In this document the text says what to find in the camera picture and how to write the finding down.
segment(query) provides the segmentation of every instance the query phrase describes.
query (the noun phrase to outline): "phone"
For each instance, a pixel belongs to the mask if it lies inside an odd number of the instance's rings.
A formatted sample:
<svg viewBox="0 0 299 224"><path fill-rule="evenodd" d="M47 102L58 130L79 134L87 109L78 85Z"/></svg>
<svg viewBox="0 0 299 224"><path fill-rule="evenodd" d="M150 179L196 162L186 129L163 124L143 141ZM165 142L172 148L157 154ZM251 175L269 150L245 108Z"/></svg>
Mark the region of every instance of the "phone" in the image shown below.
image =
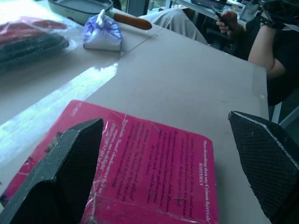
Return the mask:
<svg viewBox="0 0 299 224"><path fill-rule="evenodd" d="M212 6L212 10L213 10L213 12L216 14L216 16L218 16L219 17L219 20L221 21L221 22L223 22L226 26L228 26L228 28L230 29L230 30L233 30L233 28L225 21L225 19L221 16L221 13L214 7L214 6Z"/></svg>

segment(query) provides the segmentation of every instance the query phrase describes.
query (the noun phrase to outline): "pink book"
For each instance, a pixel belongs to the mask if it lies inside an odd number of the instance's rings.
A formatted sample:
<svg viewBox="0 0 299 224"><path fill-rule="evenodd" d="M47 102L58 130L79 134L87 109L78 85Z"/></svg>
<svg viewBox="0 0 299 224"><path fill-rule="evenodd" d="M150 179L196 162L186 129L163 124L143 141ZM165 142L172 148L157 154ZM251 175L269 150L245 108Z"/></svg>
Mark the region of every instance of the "pink book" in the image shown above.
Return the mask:
<svg viewBox="0 0 299 224"><path fill-rule="evenodd" d="M25 161L2 201L11 199L66 129L95 118L105 125L82 224L218 223L211 140L77 100Z"/></svg>

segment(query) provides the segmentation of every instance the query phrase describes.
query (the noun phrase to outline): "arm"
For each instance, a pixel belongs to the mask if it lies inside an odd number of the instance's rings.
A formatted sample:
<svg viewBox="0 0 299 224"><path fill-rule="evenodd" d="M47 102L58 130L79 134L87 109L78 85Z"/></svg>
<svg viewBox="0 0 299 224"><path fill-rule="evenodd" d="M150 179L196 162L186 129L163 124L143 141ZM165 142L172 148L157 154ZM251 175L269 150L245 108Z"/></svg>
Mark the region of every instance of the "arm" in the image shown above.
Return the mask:
<svg viewBox="0 0 299 224"><path fill-rule="evenodd" d="M284 66L274 58L273 40L275 29L262 26L252 45L248 61L260 65L267 70L267 79L273 79L286 73Z"/></svg>

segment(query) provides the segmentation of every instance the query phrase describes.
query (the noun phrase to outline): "leg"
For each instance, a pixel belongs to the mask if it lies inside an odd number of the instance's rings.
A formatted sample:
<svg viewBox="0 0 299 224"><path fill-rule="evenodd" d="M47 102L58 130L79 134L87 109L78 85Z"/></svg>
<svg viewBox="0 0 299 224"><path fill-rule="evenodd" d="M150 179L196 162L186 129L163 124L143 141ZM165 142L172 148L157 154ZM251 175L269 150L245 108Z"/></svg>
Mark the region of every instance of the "leg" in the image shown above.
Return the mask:
<svg viewBox="0 0 299 224"><path fill-rule="evenodd" d="M187 36L193 40L207 44L203 35L197 30L196 26L188 19L186 14L179 8L170 8L158 13L143 15L140 18L174 31L178 34Z"/></svg>

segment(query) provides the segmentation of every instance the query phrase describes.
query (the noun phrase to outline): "small package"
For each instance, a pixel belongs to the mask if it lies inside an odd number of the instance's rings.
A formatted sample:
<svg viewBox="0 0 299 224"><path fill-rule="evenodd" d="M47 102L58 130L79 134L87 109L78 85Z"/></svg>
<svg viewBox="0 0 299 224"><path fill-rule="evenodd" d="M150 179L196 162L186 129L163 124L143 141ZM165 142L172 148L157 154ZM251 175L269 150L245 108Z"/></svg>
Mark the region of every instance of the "small package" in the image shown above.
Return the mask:
<svg viewBox="0 0 299 224"><path fill-rule="evenodd" d="M85 49L121 51L121 31L117 23L105 15L104 10L88 19L84 25L83 37Z"/></svg>
<svg viewBox="0 0 299 224"><path fill-rule="evenodd" d="M77 27L76 23L29 1L1 3L0 73L75 49L74 35L69 33Z"/></svg>

